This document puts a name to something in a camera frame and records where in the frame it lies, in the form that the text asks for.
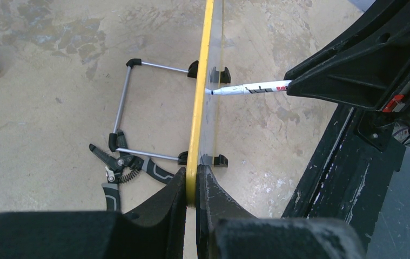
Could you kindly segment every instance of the floor stain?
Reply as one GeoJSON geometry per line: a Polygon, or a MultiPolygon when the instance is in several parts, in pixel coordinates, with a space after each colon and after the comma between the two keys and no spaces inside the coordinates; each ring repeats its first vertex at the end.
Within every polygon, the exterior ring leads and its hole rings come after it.
{"type": "Polygon", "coordinates": [[[224,40],[223,40],[223,47],[224,48],[228,48],[228,47],[235,47],[235,42],[233,41],[233,39],[228,39],[224,36],[224,40]]]}
{"type": "Polygon", "coordinates": [[[303,110],[303,114],[305,118],[314,119],[321,125],[322,121],[324,120],[324,108],[322,106],[315,106],[306,110],[303,110]]]}
{"type": "Polygon", "coordinates": [[[107,50],[106,34],[99,29],[101,19],[81,18],[57,25],[50,7],[53,0],[29,0],[16,11],[11,3],[12,0],[0,2],[0,46],[22,40],[50,51],[52,56],[78,54],[81,63],[89,65],[87,78],[94,78],[98,58],[107,50]]]}
{"type": "Polygon", "coordinates": [[[294,121],[295,124],[298,125],[300,122],[300,116],[298,114],[292,111],[288,111],[281,106],[278,107],[276,115],[278,119],[282,120],[284,123],[287,123],[288,121],[294,121]]]}
{"type": "Polygon", "coordinates": [[[306,22],[310,0],[301,1],[297,8],[289,10],[281,5],[267,5],[269,13],[278,13],[267,21],[268,31],[273,39],[273,59],[280,68],[290,69],[304,61],[319,49],[318,43],[306,22]]]}
{"type": "Polygon", "coordinates": [[[27,122],[25,121],[8,121],[5,124],[3,124],[2,126],[0,126],[0,130],[5,129],[5,128],[12,128],[15,126],[24,126],[26,125],[27,122]]]}

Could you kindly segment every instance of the black plastic clip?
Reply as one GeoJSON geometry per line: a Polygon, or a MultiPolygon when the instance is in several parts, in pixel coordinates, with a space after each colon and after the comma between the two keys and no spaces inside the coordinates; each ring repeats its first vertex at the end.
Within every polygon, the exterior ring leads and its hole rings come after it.
{"type": "MultiPolygon", "coordinates": [[[[179,154],[178,156],[178,165],[183,165],[186,166],[187,165],[187,155],[188,155],[188,151],[184,151],[182,153],[179,154]]],[[[209,156],[207,154],[204,154],[201,158],[200,158],[200,164],[202,165],[209,165],[209,164],[213,164],[213,166],[215,167],[228,167],[228,159],[223,156],[223,155],[219,155],[219,156],[209,156]]]]}
{"type": "MultiPolygon", "coordinates": [[[[197,78],[197,73],[198,73],[198,60],[195,60],[189,66],[187,77],[197,78]]],[[[219,77],[220,77],[220,82],[222,84],[230,84],[230,81],[231,81],[230,71],[228,70],[227,67],[224,67],[224,70],[221,72],[217,71],[216,67],[214,67],[214,72],[210,75],[210,77],[211,77],[210,81],[213,83],[219,83],[219,77]]]]}

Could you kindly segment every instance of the metal rod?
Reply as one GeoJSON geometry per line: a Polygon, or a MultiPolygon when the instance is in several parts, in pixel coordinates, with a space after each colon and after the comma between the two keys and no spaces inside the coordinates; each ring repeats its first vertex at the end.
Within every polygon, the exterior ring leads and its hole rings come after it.
{"type": "Polygon", "coordinates": [[[119,109],[117,110],[116,123],[114,123],[114,130],[112,131],[113,133],[117,133],[117,129],[119,129],[120,126],[120,119],[122,118],[122,113],[124,112],[125,97],[127,97],[127,89],[129,88],[131,69],[132,68],[130,66],[127,68],[127,75],[125,76],[125,84],[122,89],[122,96],[119,102],[119,109]]]}
{"type": "Polygon", "coordinates": [[[148,63],[148,62],[141,62],[141,64],[146,65],[146,66],[153,66],[153,67],[159,67],[161,69],[168,69],[168,70],[173,70],[173,71],[178,71],[182,73],[189,73],[189,71],[184,70],[184,69],[177,69],[176,67],[170,67],[170,66],[164,66],[164,65],[159,65],[159,64],[153,64],[153,63],[148,63]]]}
{"type": "Polygon", "coordinates": [[[173,157],[173,156],[147,153],[147,152],[136,151],[136,150],[131,150],[131,149],[127,149],[127,148],[118,148],[118,149],[116,149],[116,151],[125,152],[125,153],[131,153],[131,154],[136,154],[136,155],[145,155],[145,156],[149,156],[149,157],[151,157],[151,158],[162,158],[162,159],[168,159],[168,160],[174,160],[174,161],[178,161],[178,160],[179,160],[178,158],[175,158],[175,157],[173,157]]]}

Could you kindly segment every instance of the black plastic foot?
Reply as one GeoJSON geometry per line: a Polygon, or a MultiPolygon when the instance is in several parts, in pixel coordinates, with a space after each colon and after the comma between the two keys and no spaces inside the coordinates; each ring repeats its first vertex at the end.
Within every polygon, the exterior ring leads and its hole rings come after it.
{"type": "Polygon", "coordinates": [[[190,78],[197,78],[197,71],[198,71],[198,60],[195,60],[194,62],[192,62],[192,64],[189,66],[188,69],[188,73],[187,73],[187,77],[190,78]]]}
{"type": "Polygon", "coordinates": [[[178,156],[178,165],[182,165],[185,166],[187,165],[187,155],[188,155],[188,151],[184,151],[182,153],[179,154],[178,156]]]}

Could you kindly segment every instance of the yellow board edge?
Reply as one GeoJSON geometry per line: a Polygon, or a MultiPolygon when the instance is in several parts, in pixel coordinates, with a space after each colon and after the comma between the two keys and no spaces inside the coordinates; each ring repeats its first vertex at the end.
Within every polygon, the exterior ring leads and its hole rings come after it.
{"type": "Polygon", "coordinates": [[[198,59],[197,84],[193,102],[191,137],[186,169],[186,199],[189,206],[195,206],[197,184],[198,152],[200,149],[201,117],[203,116],[203,100],[205,97],[206,71],[210,51],[211,25],[213,22],[214,0],[206,0],[203,32],[201,34],[200,57],[198,59]]]}

